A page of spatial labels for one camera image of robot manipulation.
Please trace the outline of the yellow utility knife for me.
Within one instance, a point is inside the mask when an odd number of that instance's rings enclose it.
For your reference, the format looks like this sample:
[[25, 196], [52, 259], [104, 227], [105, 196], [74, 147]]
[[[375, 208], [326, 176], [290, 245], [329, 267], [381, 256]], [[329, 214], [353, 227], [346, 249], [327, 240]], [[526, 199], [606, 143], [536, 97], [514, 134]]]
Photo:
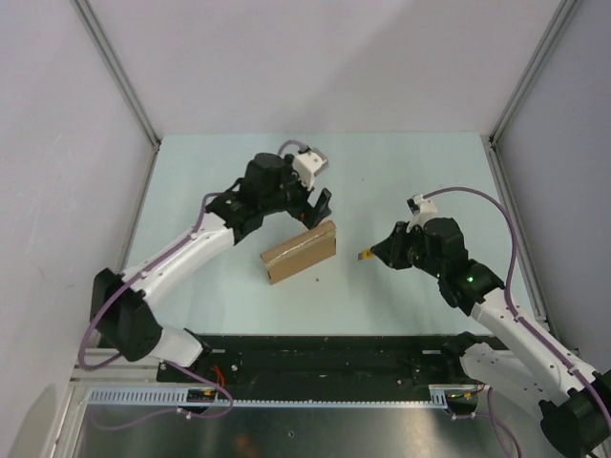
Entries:
[[357, 256], [358, 260], [370, 260], [373, 257], [374, 255], [369, 249], [361, 251]]

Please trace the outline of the brown cardboard express box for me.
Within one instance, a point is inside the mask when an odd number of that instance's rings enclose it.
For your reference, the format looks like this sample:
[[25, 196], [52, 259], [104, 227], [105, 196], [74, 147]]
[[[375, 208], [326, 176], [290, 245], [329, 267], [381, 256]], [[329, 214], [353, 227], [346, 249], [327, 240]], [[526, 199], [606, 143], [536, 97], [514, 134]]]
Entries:
[[275, 284], [336, 255], [336, 225], [325, 219], [318, 226], [260, 254], [268, 282]]

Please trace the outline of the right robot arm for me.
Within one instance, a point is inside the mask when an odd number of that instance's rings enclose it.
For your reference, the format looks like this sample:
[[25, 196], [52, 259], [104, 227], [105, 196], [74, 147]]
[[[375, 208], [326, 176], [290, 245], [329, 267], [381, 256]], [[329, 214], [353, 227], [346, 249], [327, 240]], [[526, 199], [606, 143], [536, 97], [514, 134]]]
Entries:
[[584, 457], [610, 437], [610, 374], [600, 372], [511, 305], [508, 287], [469, 256], [454, 219], [399, 221], [370, 248], [394, 269], [417, 268], [437, 281], [452, 308], [487, 328], [513, 354], [507, 359], [475, 337], [442, 356], [452, 383], [479, 380], [539, 420], [548, 442], [564, 457]]

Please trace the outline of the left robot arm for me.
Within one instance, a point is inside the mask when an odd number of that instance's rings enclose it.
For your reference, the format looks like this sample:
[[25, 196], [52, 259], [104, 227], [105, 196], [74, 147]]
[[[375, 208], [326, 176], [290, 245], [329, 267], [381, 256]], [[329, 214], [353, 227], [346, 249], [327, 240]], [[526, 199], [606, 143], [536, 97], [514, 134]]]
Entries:
[[228, 189], [204, 196], [195, 223], [168, 247], [120, 273], [105, 268], [95, 275], [88, 329], [128, 362], [153, 357], [177, 364], [190, 381], [204, 379], [211, 369], [205, 343], [187, 329], [160, 324], [155, 307], [270, 215], [287, 213], [307, 229], [317, 227], [331, 214], [331, 193], [323, 189], [315, 203], [308, 200], [327, 165], [319, 150], [306, 145], [295, 155], [256, 154]]

